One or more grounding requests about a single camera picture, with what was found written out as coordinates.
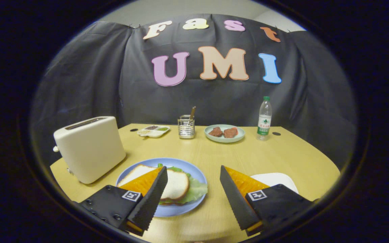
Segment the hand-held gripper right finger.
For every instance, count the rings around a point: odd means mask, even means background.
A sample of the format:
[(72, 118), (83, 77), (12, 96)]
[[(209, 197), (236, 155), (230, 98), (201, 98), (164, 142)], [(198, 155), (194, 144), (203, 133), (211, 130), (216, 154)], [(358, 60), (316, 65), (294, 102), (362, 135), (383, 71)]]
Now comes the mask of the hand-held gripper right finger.
[(276, 230), (313, 204), (283, 184), (268, 186), (224, 165), (220, 182), (240, 229), (248, 236)]

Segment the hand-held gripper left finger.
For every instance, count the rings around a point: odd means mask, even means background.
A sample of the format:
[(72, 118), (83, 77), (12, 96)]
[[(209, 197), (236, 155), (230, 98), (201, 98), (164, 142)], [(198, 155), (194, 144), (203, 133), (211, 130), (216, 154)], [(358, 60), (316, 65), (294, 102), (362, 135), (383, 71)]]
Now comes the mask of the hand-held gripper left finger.
[(80, 202), (79, 207), (119, 230), (142, 236), (168, 182), (167, 168), (159, 167), (143, 176), (151, 178), (146, 192), (107, 185)]

